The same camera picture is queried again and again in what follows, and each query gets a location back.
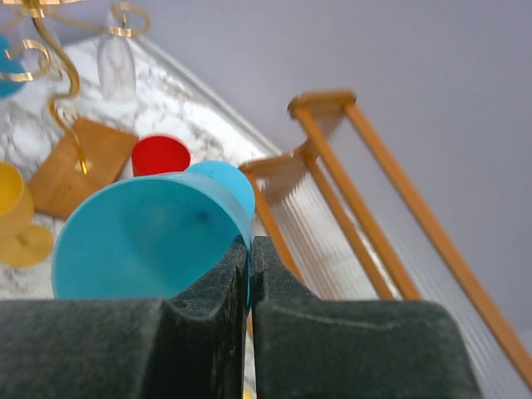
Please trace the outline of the blue plastic goblet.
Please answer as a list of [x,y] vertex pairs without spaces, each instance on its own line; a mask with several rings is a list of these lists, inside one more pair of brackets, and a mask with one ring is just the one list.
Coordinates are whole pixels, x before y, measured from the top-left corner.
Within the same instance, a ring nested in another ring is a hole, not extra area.
[[[18,59],[9,60],[5,55],[5,51],[9,48],[9,41],[5,36],[1,36],[0,41],[1,55],[0,55],[0,70],[1,73],[19,73],[24,72],[22,63]],[[21,91],[24,87],[24,82],[14,82],[1,80],[0,81],[0,97],[1,99],[6,99],[10,96],[15,95]]]
[[58,236],[56,299],[172,298],[211,270],[236,238],[253,240],[255,195],[235,166],[120,180],[85,199]]

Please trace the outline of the blue plastic goblet front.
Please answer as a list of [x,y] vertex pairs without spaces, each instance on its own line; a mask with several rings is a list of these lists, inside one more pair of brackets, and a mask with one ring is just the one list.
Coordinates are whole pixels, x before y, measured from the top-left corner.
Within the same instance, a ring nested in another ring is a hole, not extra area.
[[[0,55],[0,70],[1,73],[19,73],[24,72],[22,63],[18,59],[9,60],[5,55],[5,51],[9,48],[9,41],[5,36],[1,36],[0,41],[1,55]],[[1,80],[0,81],[0,97],[1,99],[6,99],[10,96],[15,95],[21,91],[24,87],[24,82],[14,82]]]

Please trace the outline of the yellow plastic goblet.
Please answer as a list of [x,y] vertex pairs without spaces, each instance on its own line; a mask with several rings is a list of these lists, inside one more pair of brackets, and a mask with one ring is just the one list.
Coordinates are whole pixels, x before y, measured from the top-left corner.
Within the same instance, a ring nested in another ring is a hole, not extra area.
[[26,268],[43,261],[53,249],[52,233],[34,224],[34,204],[18,169],[1,162],[1,262]]

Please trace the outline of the red plastic goblet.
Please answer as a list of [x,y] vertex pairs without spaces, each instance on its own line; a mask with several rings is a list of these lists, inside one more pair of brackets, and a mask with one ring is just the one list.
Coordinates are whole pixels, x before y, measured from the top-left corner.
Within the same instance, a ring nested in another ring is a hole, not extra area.
[[191,163],[189,149],[169,135],[148,135],[140,139],[131,152],[135,177],[182,172]]

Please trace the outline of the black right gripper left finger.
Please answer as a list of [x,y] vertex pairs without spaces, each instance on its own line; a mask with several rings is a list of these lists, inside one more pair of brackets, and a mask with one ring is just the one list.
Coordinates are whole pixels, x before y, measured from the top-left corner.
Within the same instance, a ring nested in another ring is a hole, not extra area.
[[240,398],[248,250],[171,299],[4,300],[4,398]]

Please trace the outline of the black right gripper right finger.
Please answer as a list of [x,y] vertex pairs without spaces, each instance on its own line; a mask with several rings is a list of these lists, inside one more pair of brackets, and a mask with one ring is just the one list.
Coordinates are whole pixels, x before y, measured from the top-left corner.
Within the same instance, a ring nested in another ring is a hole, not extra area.
[[422,300],[318,298],[258,236],[250,260],[260,398],[479,398],[460,330]]

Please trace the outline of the ribbed clear wine glass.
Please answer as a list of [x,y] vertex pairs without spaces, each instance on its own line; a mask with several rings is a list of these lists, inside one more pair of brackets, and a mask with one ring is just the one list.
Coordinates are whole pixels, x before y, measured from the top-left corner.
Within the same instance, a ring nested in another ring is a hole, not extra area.
[[128,39],[104,33],[98,44],[96,63],[103,99],[131,102],[136,94],[136,75]]

